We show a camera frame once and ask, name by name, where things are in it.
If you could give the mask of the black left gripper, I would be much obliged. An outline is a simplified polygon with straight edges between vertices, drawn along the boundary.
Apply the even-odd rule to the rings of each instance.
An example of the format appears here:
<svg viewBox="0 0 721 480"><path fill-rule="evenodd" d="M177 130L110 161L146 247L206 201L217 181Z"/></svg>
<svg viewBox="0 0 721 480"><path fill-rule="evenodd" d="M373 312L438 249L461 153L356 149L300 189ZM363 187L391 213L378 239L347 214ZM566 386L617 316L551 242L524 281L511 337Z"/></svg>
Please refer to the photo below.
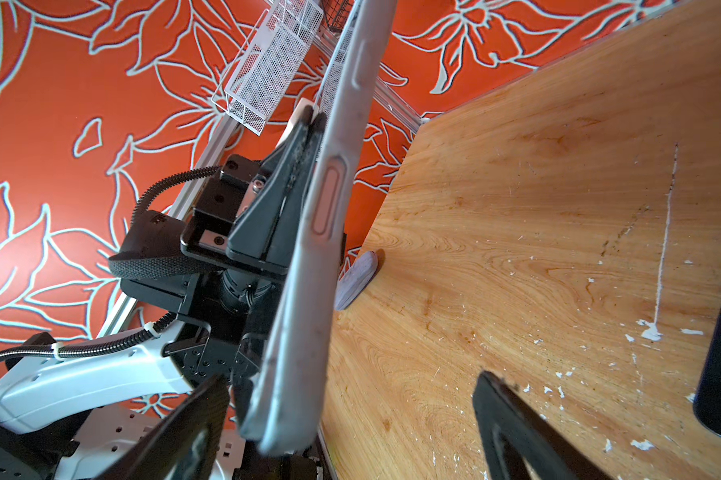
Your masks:
<svg viewBox="0 0 721 480"><path fill-rule="evenodd" d="M302 116L262 161L232 155L206 182L180 238L184 255L222 270L286 280L326 114Z"/></svg>

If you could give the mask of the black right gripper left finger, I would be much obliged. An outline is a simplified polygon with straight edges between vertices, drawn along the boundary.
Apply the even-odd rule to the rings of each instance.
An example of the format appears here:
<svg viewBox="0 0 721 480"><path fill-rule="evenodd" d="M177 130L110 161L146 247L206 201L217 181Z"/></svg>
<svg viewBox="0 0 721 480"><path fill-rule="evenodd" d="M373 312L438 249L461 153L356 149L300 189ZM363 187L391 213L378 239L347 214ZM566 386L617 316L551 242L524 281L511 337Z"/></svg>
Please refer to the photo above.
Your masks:
<svg viewBox="0 0 721 480"><path fill-rule="evenodd" d="M208 378L98 478L210 478L229 401L226 380Z"/></svg>

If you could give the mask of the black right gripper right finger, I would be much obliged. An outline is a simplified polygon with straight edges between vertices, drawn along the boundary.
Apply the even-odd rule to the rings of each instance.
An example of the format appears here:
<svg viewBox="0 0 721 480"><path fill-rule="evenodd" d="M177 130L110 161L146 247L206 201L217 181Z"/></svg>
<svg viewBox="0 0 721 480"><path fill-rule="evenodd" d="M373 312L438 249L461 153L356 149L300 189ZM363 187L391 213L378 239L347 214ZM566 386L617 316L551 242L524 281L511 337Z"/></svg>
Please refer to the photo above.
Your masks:
<svg viewBox="0 0 721 480"><path fill-rule="evenodd" d="M473 407L493 479L609 477L495 374L478 376Z"/></svg>

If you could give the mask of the light grey phone case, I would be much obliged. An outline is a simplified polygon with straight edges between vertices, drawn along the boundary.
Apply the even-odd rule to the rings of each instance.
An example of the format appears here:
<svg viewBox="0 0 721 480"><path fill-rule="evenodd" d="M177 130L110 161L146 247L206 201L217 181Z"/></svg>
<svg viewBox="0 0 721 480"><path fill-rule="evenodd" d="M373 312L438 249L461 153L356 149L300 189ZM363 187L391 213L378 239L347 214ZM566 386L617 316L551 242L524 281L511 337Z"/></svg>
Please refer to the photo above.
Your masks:
<svg viewBox="0 0 721 480"><path fill-rule="evenodd" d="M336 87L320 90L318 105L328 123L310 168L264 363L240 424L240 436L256 442L264 456L307 448L318 435L344 222L396 9L394 1L354 4L340 38L346 56Z"/></svg>

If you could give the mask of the black phone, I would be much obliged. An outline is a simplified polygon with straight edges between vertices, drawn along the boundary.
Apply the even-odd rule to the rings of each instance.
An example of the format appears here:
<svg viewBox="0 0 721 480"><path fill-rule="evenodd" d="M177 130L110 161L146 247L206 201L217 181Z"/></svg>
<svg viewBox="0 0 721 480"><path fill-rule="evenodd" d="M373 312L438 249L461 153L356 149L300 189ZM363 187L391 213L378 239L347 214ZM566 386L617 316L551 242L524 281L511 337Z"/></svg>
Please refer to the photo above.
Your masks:
<svg viewBox="0 0 721 480"><path fill-rule="evenodd" d="M334 14L334 16L330 18L328 27L330 27L330 30L333 27L342 27L342 29L334 30L334 33L338 33L338 40L336 40L336 45L332 50L332 57L328 62L320 88L318 88L318 96L316 96L318 112L326 114L326 116L330 116L334 107L342 70L346 65L346 60L348 60L348 52L350 52L350 44L352 43L352 36L354 36L359 9L360 7L356 6L354 1L340 1L336 4L336 8L330 8L330 13Z"/></svg>

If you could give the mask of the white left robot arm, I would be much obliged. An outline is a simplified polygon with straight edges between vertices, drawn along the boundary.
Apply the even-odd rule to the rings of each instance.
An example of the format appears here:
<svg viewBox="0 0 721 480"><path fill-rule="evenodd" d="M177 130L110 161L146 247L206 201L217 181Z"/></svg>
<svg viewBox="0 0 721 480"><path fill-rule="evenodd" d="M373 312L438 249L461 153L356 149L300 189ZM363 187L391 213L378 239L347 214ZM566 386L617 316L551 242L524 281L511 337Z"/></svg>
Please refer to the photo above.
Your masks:
<svg viewBox="0 0 721 480"><path fill-rule="evenodd" d="M168 176L108 260L160 320L0 352L0 479L318 479L346 180L306 109L267 158Z"/></svg>

